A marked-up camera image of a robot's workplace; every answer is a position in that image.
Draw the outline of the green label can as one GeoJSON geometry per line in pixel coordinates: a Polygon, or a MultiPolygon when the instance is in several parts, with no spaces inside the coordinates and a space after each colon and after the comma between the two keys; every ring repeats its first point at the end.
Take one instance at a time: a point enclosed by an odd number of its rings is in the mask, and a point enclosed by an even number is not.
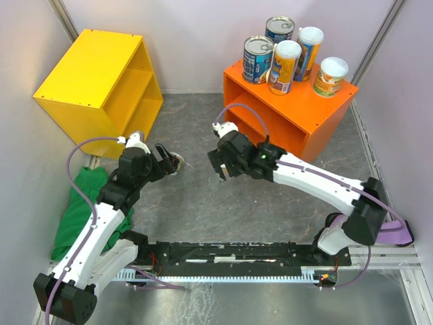
{"type": "Polygon", "coordinates": [[[174,160],[175,160],[175,163],[174,163],[175,172],[171,173],[170,175],[175,176],[178,174],[181,167],[185,164],[185,160],[180,154],[178,154],[176,152],[171,152],[170,154],[174,157],[174,160]]]}

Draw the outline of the orange shelf cabinet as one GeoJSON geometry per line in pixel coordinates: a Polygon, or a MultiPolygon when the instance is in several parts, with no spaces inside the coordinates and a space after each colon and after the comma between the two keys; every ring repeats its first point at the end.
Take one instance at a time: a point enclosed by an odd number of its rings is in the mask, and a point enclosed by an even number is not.
{"type": "Polygon", "coordinates": [[[239,60],[223,72],[223,104],[244,104],[257,113],[234,106],[226,111],[226,121],[235,123],[250,141],[266,138],[262,124],[269,130],[270,142],[295,156],[311,162],[324,150],[346,114],[358,88],[344,81],[333,97],[321,97],[313,90],[319,70],[315,64],[308,81],[295,82],[284,96],[274,95],[267,84],[253,85],[242,76],[239,60]]]}

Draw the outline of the tall blue red can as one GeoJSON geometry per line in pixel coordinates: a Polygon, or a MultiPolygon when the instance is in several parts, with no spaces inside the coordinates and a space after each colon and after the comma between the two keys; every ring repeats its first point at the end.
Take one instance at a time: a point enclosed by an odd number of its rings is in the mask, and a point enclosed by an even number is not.
{"type": "Polygon", "coordinates": [[[290,92],[301,52],[301,46],[291,40],[281,41],[275,46],[268,77],[272,94],[283,96],[290,92]]]}

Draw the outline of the dark blue can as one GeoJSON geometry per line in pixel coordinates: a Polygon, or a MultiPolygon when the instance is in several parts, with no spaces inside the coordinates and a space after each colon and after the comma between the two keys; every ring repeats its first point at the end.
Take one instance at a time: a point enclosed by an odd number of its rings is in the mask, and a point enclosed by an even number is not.
{"type": "Polygon", "coordinates": [[[265,82],[270,68],[274,42],[266,36],[249,37],[244,42],[243,78],[259,85],[265,82]]]}

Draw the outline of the orange label can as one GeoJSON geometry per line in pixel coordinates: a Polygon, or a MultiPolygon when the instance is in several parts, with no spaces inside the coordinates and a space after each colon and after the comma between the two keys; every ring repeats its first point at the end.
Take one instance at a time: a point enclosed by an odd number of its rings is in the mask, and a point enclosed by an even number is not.
{"type": "Polygon", "coordinates": [[[348,64],[345,60],[338,57],[325,58],[320,64],[313,90],[322,97],[333,97],[341,88],[347,73],[348,64]]]}

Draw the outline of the blue can pull tab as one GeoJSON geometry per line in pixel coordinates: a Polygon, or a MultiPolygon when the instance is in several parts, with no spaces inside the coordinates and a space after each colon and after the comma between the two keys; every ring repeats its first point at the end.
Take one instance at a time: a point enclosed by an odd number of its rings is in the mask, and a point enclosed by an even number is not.
{"type": "Polygon", "coordinates": [[[266,21],[265,36],[274,43],[291,40],[295,29],[295,22],[285,16],[271,17],[266,21]]]}

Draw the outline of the tall orange blue can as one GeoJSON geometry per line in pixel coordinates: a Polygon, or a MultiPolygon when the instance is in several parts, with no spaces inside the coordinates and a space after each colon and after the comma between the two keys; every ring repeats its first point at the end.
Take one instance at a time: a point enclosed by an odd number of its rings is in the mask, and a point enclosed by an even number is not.
{"type": "Polygon", "coordinates": [[[301,28],[297,43],[301,47],[301,54],[296,67],[294,81],[307,81],[313,69],[315,58],[324,40],[323,31],[315,26],[301,28]]]}

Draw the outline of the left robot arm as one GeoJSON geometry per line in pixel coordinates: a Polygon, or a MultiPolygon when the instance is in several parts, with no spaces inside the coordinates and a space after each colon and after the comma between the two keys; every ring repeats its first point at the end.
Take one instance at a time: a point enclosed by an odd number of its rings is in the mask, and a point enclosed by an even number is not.
{"type": "Polygon", "coordinates": [[[33,288],[44,322],[51,317],[71,324],[85,324],[97,300],[117,274],[129,264],[142,264],[150,255],[147,236],[127,230],[109,251],[105,245],[126,219],[147,183],[174,175],[183,159],[155,145],[158,160],[139,142],[124,149],[118,167],[90,204],[91,215],[70,250],[48,275],[39,274],[33,288]]]}

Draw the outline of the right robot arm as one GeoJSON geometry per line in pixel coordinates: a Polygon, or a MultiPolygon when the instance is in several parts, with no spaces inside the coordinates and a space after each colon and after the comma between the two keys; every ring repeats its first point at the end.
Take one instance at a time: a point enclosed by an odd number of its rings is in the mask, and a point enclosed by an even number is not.
{"type": "Polygon", "coordinates": [[[237,130],[217,131],[216,135],[217,147],[208,153],[208,158],[221,180],[248,175],[290,186],[327,202],[343,214],[335,225],[324,227],[312,245],[311,259],[315,263],[329,263],[336,253],[352,244],[375,244],[386,214],[384,203],[377,196],[381,188],[378,180],[369,178],[362,182],[340,177],[269,142],[253,144],[237,130]]]}

